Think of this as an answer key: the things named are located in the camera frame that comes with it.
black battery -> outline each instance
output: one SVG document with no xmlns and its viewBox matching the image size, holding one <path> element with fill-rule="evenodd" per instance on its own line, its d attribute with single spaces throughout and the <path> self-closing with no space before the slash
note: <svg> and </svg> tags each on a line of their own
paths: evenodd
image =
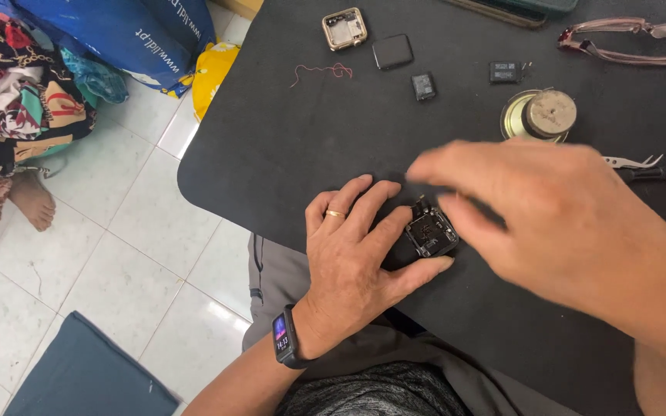
<svg viewBox="0 0 666 416">
<path fill-rule="evenodd" d="M 415 90 L 415 99 L 427 100 L 436 96 L 436 86 L 433 83 L 433 76 L 430 72 L 420 75 L 413 75 L 413 89 Z"/>
<path fill-rule="evenodd" d="M 490 84 L 518 84 L 521 79 L 520 62 L 490 62 Z"/>
</svg>

black table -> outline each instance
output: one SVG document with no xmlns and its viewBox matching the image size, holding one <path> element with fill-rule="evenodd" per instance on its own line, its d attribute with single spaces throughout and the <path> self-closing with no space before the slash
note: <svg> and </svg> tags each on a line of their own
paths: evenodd
<svg viewBox="0 0 666 416">
<path fill-rule="evenodd" d="M 363 11 L 369 40 L 331 52 L 320 19 L 353 6 Z M 607 156 L 666 155 L 666 68 L 611 64 L 555 48 L 569 24 L 621 15 L 665 23 L 666 0 L 580 0 L 572 14 L 534 32 L 438 0 L 267 0 L 181 162 L 180 189 L 191 203 L 304 252 L 303 211 L 320 191 L 367 172 L 402 181 L 421 151 L 452 138 L 499 141 L 505 102 L 546 87 L 575 98 L 579 117 L 568 141 Z M 378 70 L 372 43 L 399 33 L 409 36 L 414 62 Z M 616 35 L 593 39 L 630 52 L 666 53 L 666 41 Z M 533 64 L 521 85 L 491 86 L 488 62 L 501 60 Z M 337 62 L 353 70 L 352 79 L 301 70 L 300 82 L 289 88 L 298 64 Z M 425 71 L 439 95 L 416 102 L 410 76 Z M 666 219 L 666 184 L 634 190 Z M 420 192 L 405 185 L 382 214 Z M 413 251 L 400 241 L 391 254 L 388 266 L 395 267 Z M 398 308 L 571 409 L 639 414 L 629 337 L 503 282 L 465 243 L 451 270 Z"/>
</svg>

smartwatch screen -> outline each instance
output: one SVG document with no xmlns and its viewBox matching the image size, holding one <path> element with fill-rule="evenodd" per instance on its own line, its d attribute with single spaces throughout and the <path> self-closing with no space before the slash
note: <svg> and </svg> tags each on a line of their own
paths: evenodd
<svg viewBox="0 0 666 416">
<path fill-rule="evenodd" d="M 289 348 L 289 333 L 287 332 L 284 315 L 274 319 L 274 350 L 276 355 L 283 354 Z"/>
</svg>

left hand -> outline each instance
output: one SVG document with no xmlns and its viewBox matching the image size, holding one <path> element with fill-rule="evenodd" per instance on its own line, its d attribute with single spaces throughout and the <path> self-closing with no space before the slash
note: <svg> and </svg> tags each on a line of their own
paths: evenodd
<svg viewBox="0 0 666 416">
<path fill-rule="evenodd" d="M 382 270 L 412 210 L 399 206 L 369 232 L 382 204 L 400 192 L 399 184 L 379 181 L 354 204 L 371 184 L 371 175 L 361 175 L 340 191 L 320 193 L 305 211 L 311 284 L 292 310 L 305 358 L 328 352 L 454 262 L 424 258 L 395 272 Z M 325 215 L 327 210 L 347 217 Z"/>
</svg>

pile of clothes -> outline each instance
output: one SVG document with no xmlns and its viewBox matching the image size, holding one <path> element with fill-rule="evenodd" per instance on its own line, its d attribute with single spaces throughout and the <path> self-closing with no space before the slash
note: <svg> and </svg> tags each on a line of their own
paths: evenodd
<svg viewBox="0 0 666 416">
<path fill-rule="evenodd" d="M 84 99 L 59 50 L 36 42 L 22 23 L 0 14 L 0 217 L 20 165 L 94 129 Z"/>
</svg>

